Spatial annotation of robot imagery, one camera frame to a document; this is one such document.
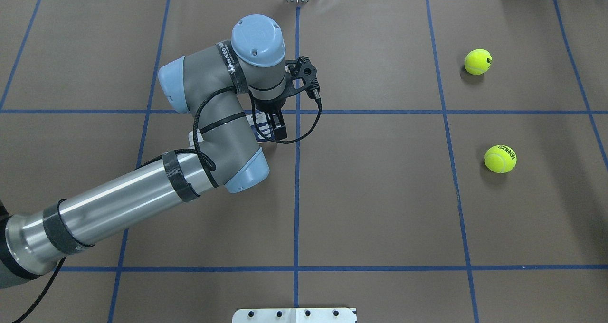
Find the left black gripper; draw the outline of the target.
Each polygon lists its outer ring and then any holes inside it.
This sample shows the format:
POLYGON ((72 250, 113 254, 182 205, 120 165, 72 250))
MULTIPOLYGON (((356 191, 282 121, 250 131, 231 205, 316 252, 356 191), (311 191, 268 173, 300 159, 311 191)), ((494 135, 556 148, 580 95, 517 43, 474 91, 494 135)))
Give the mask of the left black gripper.
POLYGON ((287 127, 282 115, 282 107, 285 102, 286 98, 282 95, 271 100, 263 100, 254 96, 254 106, 265 113, 265 136, 271 140, 287 138, 287 127))

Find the left grey silver robot arm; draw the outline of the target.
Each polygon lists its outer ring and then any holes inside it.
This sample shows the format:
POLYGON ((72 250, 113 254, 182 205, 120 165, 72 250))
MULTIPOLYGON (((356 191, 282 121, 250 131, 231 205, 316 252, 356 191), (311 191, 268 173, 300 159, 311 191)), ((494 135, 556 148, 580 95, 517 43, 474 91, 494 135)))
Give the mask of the left grey silver robot arm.
POLYGON ((158 80, 178 113, 190 113, 197 139, 39 213, 1 217, 1 288, 35 280, 64 257, 203 193, 237 193, 264 181, 269 166, 238 95, 278 98, 287 86, 279 24, 263 14, 241 18, 231 38, 159 68, 158 80))

